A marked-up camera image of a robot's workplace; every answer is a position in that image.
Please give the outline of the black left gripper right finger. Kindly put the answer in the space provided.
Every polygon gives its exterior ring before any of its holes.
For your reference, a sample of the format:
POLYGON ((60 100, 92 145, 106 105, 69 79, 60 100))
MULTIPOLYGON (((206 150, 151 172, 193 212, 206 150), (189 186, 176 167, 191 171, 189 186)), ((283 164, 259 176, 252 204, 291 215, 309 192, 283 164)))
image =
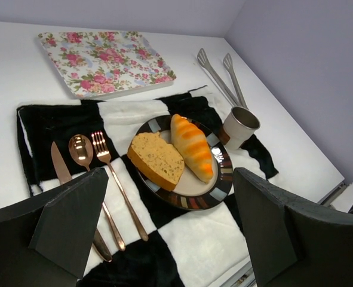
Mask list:
POLYGON ((304 251, 288 205, 299 196, 244 167, 233 174, 235 198, 258 286, 287 286, 286 272, 304 251))

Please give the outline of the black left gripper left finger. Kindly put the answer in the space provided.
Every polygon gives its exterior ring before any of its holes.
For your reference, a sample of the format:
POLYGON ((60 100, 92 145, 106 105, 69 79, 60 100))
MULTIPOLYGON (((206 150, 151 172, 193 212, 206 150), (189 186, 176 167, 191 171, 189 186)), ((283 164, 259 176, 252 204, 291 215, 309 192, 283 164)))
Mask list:
POLYGON ((84 274, 105 197, 108 176, 96 168, 37 198, 43 206, 29 248, 71 275, 84 274))

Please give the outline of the bread slice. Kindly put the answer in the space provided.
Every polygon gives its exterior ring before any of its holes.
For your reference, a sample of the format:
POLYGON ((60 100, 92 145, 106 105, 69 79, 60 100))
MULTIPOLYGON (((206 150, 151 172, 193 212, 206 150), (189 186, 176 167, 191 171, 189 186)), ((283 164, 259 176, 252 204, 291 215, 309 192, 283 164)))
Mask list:
POLYGON ((180 153, 160 136, 160 132, 135 135, 127 156, 142 174, 167 191, 175 189, 185 169, 180 153))

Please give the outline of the orange croissant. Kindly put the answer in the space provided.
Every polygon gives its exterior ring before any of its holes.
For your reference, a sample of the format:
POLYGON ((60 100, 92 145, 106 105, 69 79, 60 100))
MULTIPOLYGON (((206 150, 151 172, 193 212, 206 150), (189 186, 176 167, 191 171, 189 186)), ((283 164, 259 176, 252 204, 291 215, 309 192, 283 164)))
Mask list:
POLYGON ((205 134, 179 114, 171 118, 171 142, 185 164, 204 183, 213 178, 213 161, 205 134))

